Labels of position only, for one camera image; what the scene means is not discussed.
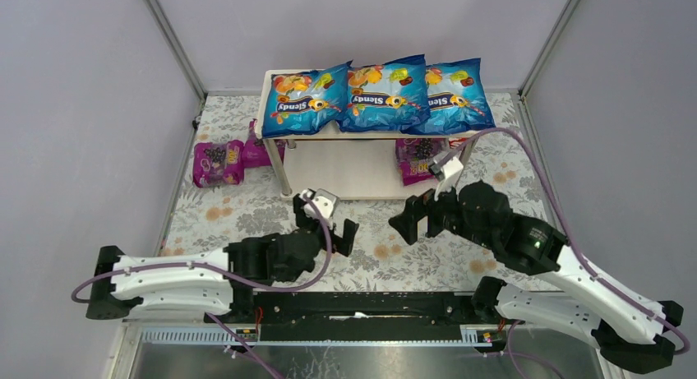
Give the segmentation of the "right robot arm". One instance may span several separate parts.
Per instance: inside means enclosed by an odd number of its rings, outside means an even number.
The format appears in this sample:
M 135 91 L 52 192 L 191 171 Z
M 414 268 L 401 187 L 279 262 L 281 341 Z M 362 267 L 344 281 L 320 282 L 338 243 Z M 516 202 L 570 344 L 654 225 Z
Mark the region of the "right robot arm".
M 481 279 L 472 304 L 485 320 L 526 321 L 556 330 L 597 349 L 610 363 L 637 374 L 669 367 L 676 353 L 666 337 L 681 324 L 683 307 L 653 301 L 626 288 L 593 264 L 583 264 L 567 237 L 549 223 L 515 213 L 506 195 L 485 182 L 459 191 L 411 196 L 390 226 L 404 241 L 447 231 L 491 251 L 505 268 L 538 278 L 566 299 L 536 296 L 492 276 Z

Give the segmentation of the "blue Slendy bag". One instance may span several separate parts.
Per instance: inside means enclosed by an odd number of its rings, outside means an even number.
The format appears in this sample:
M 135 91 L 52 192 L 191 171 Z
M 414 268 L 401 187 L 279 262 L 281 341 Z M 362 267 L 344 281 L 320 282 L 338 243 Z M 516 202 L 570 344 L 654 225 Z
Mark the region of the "blue Slendy bag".
M 430 117 L 422 54 L 382 64 L 350 67 L 342 132 L 404 132 Z
M 261 107 L 261 136 L 314 135 L 344 115 L 350 61 L 301 72 L 272 73 Z
M 405 132 L 419 136 L 450 136 L 495 126 L 480 77 L 481 59 L 426 66 L 430 115 Z

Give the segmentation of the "purple candy bag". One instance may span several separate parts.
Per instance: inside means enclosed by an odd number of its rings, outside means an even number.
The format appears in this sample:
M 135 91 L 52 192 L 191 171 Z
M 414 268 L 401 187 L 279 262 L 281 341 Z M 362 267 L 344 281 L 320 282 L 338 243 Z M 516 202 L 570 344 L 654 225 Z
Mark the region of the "purple candy bag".
M 248 125 L 248 136 L 242 149 L 242 163 L 246 169 L 271 166 L 270 156 L 265 148 L 264 141 L 255 133 L 257 120 L 254 118 Z
M 395 141 L 397 169 L 404 186 L 433 179 L 429 162 L 448 147 L 442 138 L 405 138 Z
M 239 140 L 195 144 L 192 166 L 194 184 L 199 188 L 241 184 L 244 180 L 243 147 Z

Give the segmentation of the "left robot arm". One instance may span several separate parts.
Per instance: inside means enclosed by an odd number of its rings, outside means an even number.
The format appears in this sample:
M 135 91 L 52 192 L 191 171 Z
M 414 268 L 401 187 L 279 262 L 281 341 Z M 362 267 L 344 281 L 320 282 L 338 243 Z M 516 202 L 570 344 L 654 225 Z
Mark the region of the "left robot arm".
M 358 223 L 332 219 L 339 199 L 319 189 L 293 198 L 296 228 L 244 238 L 215 250 L 173 257 L 132 257 L 100 248 L 92 278 L 72 292 L 96 321 L 144 312 L 248 316 L 256 291 L 296 293 L 318 283 L 335 253 L 353 250 Z

